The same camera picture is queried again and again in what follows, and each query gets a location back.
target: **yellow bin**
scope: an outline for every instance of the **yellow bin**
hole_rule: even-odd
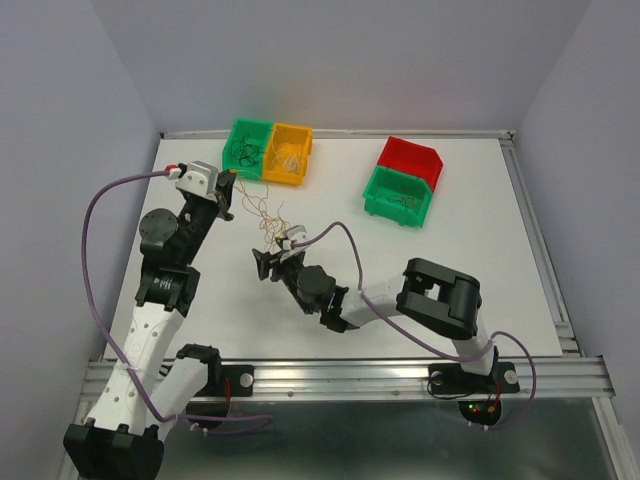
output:
[[[274,123],[264,152],[262,179],[268,182],[301,185],[311,153],[312,129]]]

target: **wall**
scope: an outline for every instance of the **wall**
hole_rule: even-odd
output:
[[[161,131],[515,128],[586,0],[92,0]]]
[[[54,479],[101,343],[80,273],[84,210],[150,168],[158,135],[89,2],[0,0],[0,478]],[[144,185],[97,207],[90,268],[111,315]]]
[[[594,0],[516,144],[581,345],[640,458],[640,2]]]

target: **table surface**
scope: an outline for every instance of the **table surface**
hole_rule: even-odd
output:
[[[481,314],[487,331],[506,330],[536,356],[562,351],[535,265],[498,140],[415,139],[435,148],[444,169],[423,228],[402,227],[364,211],[362,192],[371,176],[384,138],[320,139],[300,187],[271,184],[269,210],[284,202],[281,216],[303,224],[310,236],[341,220],[351,229],[363,262],[365,286],[402,272],[407,260],[423,257],[468,273],[481,283]],[[221,168],[225,140],[163,140],[154,169],[195,160]],[[247,182],[251,194],[265,185]],[[217,220],[194,262],[202,274],[196,298],[167,358],[186,343],[213,345],[223,358],[322,359],[430,356],[382,321],[338,334],[304,315],[284,285],[260,282],[251,254],[263,249],[260,219],[241,206],[234,192],[235,220]],[[181,195],[163,179],[149,183],[142,214],[158,207],[178,212]],[[142,256],[139,236],[132,246],[112,334],[124,343]],[[310,247],[307,265],[322,265],[339,285],[355,287],[357,269],[348,240],[335,232]],[[450,353],[453,346],[406,317],[395,317],[410,332]],[[522,356],[507,339],[497,342],[502,355]],[[105,358],[115,358],[110,347]]]

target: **purple cable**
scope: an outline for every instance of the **purple cable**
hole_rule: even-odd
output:
[[[402,328],[400,325],[398,325],[396,322],[394,322],[389,317],[387,317],[365,295],[364,290],[362,289],[362,284],[364,282],[364,274],[362,272],[362,264],[360,262],[360,254],[358,253],[358,247],[356,246],[356,242],[353,239],[353,235],[351,235],[351,232],[349,231],[349,229],[347,228],[347,226],[344,223],[342,223],[342,222],[333,222],[331,225],[329,225],[327,228],[325,228],[324,231],[320,235],[318,235],[317,237],[312,238],[311,240],[307,240],[306,242],[296,243],[295,246],[297,246],[297,247],[306,247],[306,246],[309,246],[309,245],[313,245],[317,241],[319,241],[322,238],[324,238],[324,236],[327,233],[329,233],[329,231],[331,231],[334,227],[341,227],[345,231],[345,233],[347,234],[347,237],[349,237],[349,242],[351,242],[351,248],[353,250],[353,255],[355,256],[356,264],[358,265],[358,290],[360,291],[360,297],[362,298],[364,303],[367,304],[367,306],[371,309],[371,311],[373,313],[375,313],[387,325],[389,325],[391,328],[393,328],[395,331],[397,331],[401,335],[404,335],[406,338],[408,338],[412,342],[414,342],[417,345],[421,346],[425,350],[433,353],[434,355],[437,355],[438,357],[444,358],[446,360],[451,360],[453,362],[459,362],[459,363],[473,362],[475,360],[478,360],[478,359],[482,358],[482,356],[484,356],[489,350],[491,350],[493,348],[493,339],[495,339],[495,337],[498,337],[498,336],[507,337],[507,338],[511,339],[513,342],[515,342],[520,347],[520,349],[524,352],[525,356],[527,357],[527,360],[529,361],[529,365],[531,367],[531,394],[529,395],[529,399],[527,400],[527,403],[524,406],[524,408],[520,412],[518,412],[510,420],[507,420],[504,423],[501,423],[501,424],[498,424],[498,425],[494,425],[494,426],[491,426],[491,427],[489,427],[489,426],[486,426],[486,427],[481,426],[481,427],[486,429],[486,430],[502,430],[503,428],[506,428],[506,427],[508,427],[510,425],[513,425],[518,420],[520,420],[522,418],[522,416],[529,410],[529,408],[533,404],[533,400],[534,400],[534,398],[536,396],[536,390],[538,388],[538,375],[537,375],[537,372],[536,372],[536,366],[535,366],[535,364],[533,362],[533,357],[529,353],[529,350],[527,350],[527,348],[524,346],[524,344],[520,340],[518,340],[516,337],[511,335],[510,333],[498,330],[498,331],[495,331],[495,332],[493,332],[491,334],[491,336],[489,338],[489,341],[487,342],[487,344],[482,348],[482,350],[479,353],[477,353],[475,355],[472,355],[470,357],[458,357],[458,356],[455,356],[455,355],[449,355],[448,353],[442,352],[442,351],[432,347],[431,345],[423,342],[418,337],[412,335],[411,333],[406,331],[404,328]]]
[[[93,298],[93,291],[91,290],[91,282],[89,281],[89,269],[87,267],[87,236],[89,232],[89,221],[91,220],[91,214],[93,213],[93,209],[96,206],[96,203],[98,202],[100,197],[102,197],[102,195],[104,195],[106,192],[108,192],[112,188],[117,187],[119,185],[123,185],[129,182],[134,182],[136,180],[145,180],[145,179],[154,178],[154,177],[166,177],[168,175],[169,175],[169,171],[163,170],[160,172],[141,173],[138,175],[125,177],[120,180],[111,182],[108,185],[105,185],[91,199],[91,202],[89,203],[89,207],[87,208],[87,213],[84,216],[84,223],[82,224],[82,245],[81,245],[82,247],[82,254],[81,254],[82,278],[84,280],[84,288],[87,293],[87,300],[89,301],[89,310],[91,310],[91,316],[93,317],[96,324],[98,325],[98,328],[100,329],[100,333],[102,333],[102,336],[105,338],[107,343],[111,346],[111,348],[113,348],[113,351],[116,353],[116,356],[118,357],[120,362],[122,362],[124,365],[127,365],[127,373],[131,377],[131,381],[136,387],[136,390],[138,391],[138,393],[140,394],[142,401],[147,406],[147,408],[149,409],[149,411],[151,412],[151,414],[154,416],[156,420],[162,423],[170,422],[175,419],[181,419],[181,420],[187,420],[187,421],[200,420],[200,421],[211,421],[211,422],[251,422],[251,421],[262,420],[262,423],[258,425],[254,425],[252,427],[242,429],[242,430],[234,430],[231,432],[212,431],[208,433],[212,435],[233,435],[233,434],[241,434],[241,433],[247,433],[247,432],[257,430],[258,428],[262,428],[272,423],[274,421],[274,417],[272,415],[251,415],[246,417],[205,417],[202,415],[185,415],[185,414],[169,415],[167,417],[163,416],[151,401],[151,397],[149,396],[147,391],[144,389],[144,386],[142,385],[140,378],[135,372],[135,368],[130,366],[127,356],[122,351],[122,349],[118,346],[116,341],[113,339],[113,337],[111,336],[111,333],[109,333],[109,329],[105,326],[104,322],[102,321],[102,318],[100,318],[100,314],[98,313],[98,309],[96,308],[96,304]]]

